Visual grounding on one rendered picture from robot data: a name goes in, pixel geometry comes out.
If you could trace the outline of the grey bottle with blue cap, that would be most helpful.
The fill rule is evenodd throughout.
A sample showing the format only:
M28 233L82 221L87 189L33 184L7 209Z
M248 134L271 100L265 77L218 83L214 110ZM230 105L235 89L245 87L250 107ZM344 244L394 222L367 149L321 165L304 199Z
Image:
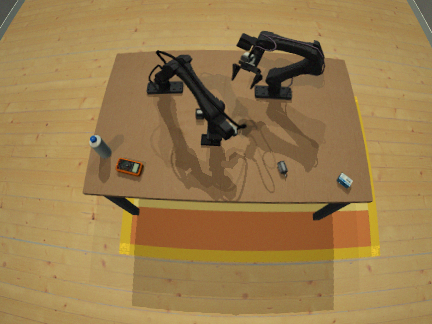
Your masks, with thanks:
M111 149L100 136L91 136L89 144L103 159L106 159L111 155Z

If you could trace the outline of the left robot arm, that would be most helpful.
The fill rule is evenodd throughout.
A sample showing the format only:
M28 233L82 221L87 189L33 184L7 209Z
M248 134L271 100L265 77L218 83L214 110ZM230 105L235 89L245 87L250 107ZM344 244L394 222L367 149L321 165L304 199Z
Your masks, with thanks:
M274 37L270 37L270 38L273 41L275 41L277 48L275 49L275 45L270 39L260 34L269 35L268 37L275 36L275 38ZM310 73L313 75L321 74L322 67L323 67L323 58L319 51L322 52L323 57L324 54L319 41L314 40L315 43L314 45L314 43L311 42L302 42L298 40L293 41L293 39L287 40L289 38L284 39L285 37L279 36L278 34L274 34L274 32L261 31L260 34L258 38L256 38L256 37L251 37L245 33L242 33L237 43L237 47L242 48L246 51L250 51L250 49L253 49L257 45L267 50L275 49L279 51L285 51L296 55L300 55L305 59L285 67L281 67L281 68L275 67L270 69L265 80L266 83L268 82L269 88L268 86L255 85L256 97L291 99L292 98L291 88L281 87L281 82L302 74L310 74ZM252 45L253 48L251 48ZM320 50L319 51L316 49L311 50L311 47L313 46L317 47L318 49L320 47ZM281 89L280 92L278 87Z

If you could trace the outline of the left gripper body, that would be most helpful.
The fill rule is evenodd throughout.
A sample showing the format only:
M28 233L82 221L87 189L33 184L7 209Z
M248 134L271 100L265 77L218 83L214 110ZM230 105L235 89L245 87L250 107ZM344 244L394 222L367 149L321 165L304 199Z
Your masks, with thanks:
M250 53L248 53L248 52L246 52L246 53L244 53L243 55L244 56L246 56L246 57L248 57L249 56L249 54ZM251 57L250 58L252 58L253 57L253 61L252 62L249 62L249 63L246 63L246 62L243 62L243 61L241 61L241 60L239 60L239 64L241 64L241 66L239 66L238 64L235 64L235 65L237 65L237 66L239 66L240 68L242 68L242 69L244 69L244 70L247 70L247 71L251 71L251 72L253 72L253 73L256 73L256 74L259 74L261 77L263 77L262 75L261 75L261 70L259 69L259 68L256 68L257 66L258 66L258 64L259 64L259 62L260 62L260 60L261 60L261 58L259 57L259 56L257 56L257 55L253 55L253 53L252 53L252 55L251 55ZM256 65L256 66L254 66L254 64ZM245 65L245 66L244 66ZM246 67L247 66L247 67ZM247 68L247 69L246 69ZM259 71L259 72L258 72Z

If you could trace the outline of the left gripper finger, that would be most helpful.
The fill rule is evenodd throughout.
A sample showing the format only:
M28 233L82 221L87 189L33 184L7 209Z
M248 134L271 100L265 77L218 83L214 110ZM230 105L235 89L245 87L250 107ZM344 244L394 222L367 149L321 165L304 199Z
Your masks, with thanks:
M261 81L263 78L259 75L259 74L256 74L255 75L255 77L254 77L254 80L253 80L253 82L252 82L252 84L251 84L251 87L250 87L250 89L252 89L259 81Z
M235 71L235 69L236 69L236 71ZM237 66L237 65L235 65L235 64L233 64L232 81L235 79L235 77L236 77L237 73L239 72L239 70L240 70L240 67Z

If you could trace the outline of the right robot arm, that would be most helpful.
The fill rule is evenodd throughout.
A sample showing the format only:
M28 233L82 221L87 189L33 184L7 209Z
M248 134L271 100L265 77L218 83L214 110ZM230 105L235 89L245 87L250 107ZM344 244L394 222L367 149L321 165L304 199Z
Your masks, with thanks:
M180 58L181 57L181 58ZM210 102L211 98L224 112L225 104L222 100L219 101L207 88L203 85L200 79L195 74L190 55L179 55L177 58L184 64L180 65L175 59L169 61L162 66L162 70L155 74L155 82L149 82L147 85L147 93L175 93L183 91L183 82L192 92L197 100L197 103L203 112L204 118L207 120L209 127L215 128L217 133L224 139L228 140L232 136L238 135L233 127L226 121L226 117ZM184 61L186 59L186 61ZM189 63L190 62L190 63ZM177 63L177 64L176 64ZM167 66L169 65L169 66ZM164 70L164 71L163 71ZM174 75L177 75L182 81L169 81ZM172 75L172 77L171 77ZM159 79L160 78L160 79ZM166 80L166 81L165 81ZM160 88L159 88L160 86ZM224 107L223 107L224 106ZM220 115L219 115L220 114ZM218 116L219 115L219 116ZM215 118L216 117L216 118Z

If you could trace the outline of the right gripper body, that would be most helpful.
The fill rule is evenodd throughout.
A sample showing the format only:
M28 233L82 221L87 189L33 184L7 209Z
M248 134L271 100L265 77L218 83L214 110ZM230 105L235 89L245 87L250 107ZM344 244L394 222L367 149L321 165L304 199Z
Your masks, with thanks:
M230 123L232 125L232 123ZM233 129L235 130L234 134L237 134L237 128L233 126ZM222 137L217 133L217 131L215 130L215 128L211 128L209 127L209 125L207 126L207 140L217 140L217 141L221 141Z

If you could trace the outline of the small blue and white box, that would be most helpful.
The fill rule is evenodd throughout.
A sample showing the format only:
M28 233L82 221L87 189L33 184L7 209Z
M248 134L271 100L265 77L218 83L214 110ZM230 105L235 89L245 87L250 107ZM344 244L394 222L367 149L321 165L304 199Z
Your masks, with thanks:
M353 180L347 177L344 173L341 173L336 181L343 185L346 189L349 188L353 182Z

